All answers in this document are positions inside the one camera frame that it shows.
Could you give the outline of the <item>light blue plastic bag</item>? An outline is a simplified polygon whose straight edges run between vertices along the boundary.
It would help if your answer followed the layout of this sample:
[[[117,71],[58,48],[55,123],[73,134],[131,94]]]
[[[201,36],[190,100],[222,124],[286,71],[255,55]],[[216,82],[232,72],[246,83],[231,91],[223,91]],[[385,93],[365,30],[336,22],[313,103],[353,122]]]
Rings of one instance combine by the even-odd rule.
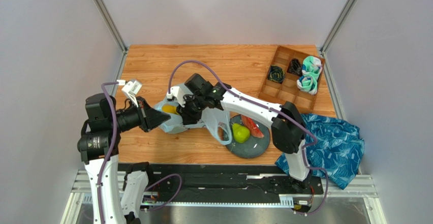
[[[207,108],[202,111],[202,118],[196,124],[183,124],[183,118],[172,112],[167,112],[171,119],[162,123],[159,128],[168,134],[179,134],[191,129],[206,128],[210,134],[222,145],[227,145],[233,139],[229,129],[230,113],[221,111],[217,108]],[[222,129],[228,133],[228,139],[222,140],[219,136],[219,130]]]

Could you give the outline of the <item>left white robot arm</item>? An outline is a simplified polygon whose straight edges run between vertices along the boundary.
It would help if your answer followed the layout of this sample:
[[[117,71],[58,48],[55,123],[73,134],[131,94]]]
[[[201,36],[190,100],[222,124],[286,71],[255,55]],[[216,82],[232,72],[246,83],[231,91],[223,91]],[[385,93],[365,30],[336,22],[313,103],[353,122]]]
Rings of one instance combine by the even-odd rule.
[[[139,211],[146,187],[154,180],[150,163],[128,166],[119,186],[118,145],[120,134],[139,127],[149,132],[171,117],[152,108],[144,98],[137,105],[115,111],[116,100],[103,93],[86,99],[85,121],[77,143],[90,181],[94,223],[140,223]]]

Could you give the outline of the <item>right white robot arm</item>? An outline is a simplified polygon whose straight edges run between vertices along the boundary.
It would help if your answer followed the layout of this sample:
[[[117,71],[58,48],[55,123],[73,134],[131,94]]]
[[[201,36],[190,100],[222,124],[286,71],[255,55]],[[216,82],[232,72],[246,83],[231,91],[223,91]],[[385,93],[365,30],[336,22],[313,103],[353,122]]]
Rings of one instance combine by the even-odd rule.
[[[270,129],[274,146],[286,157],[293,184],[298,189],[309,188],[312,170],[303,153],[306,126],[292,102],[266,102],[222,81],[213,85],[197,73],[183,87],[170,86],[167,97],[177,100],[177,110],[187,124],[202,119],[206,109],[235,112],[263,124]]]

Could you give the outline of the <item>yellow fake pear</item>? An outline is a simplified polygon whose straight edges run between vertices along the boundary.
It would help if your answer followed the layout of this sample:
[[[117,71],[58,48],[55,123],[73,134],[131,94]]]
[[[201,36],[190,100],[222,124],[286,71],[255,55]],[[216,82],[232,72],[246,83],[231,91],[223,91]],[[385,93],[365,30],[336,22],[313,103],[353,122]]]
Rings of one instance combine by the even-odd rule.
[[[170,113],[170,114],[176,114],[179,115],[178,111],[177,111],[177,106],[175,105],[170,105],[170,104],[164,104],[162,106],[162,111],[165,113]]]

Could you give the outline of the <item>green fake pear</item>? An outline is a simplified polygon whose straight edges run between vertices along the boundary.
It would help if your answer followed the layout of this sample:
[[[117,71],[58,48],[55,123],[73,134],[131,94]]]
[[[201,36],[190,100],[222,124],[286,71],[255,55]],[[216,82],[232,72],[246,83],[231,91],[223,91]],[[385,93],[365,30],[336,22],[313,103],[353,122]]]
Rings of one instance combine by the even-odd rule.
[[[240,144],[245,143],[251,135],[250,130],[239,123],[234,123],[232,125],[232,133],[234,140]]]

